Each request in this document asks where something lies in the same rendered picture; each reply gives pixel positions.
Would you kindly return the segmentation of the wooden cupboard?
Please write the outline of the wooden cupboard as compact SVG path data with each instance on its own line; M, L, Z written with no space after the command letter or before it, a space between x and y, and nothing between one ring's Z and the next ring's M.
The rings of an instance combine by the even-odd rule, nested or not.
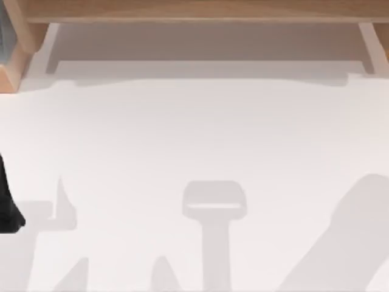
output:
M48 71L83 61L357 61L370 24L389 60L389 0L28 0L58 24Z

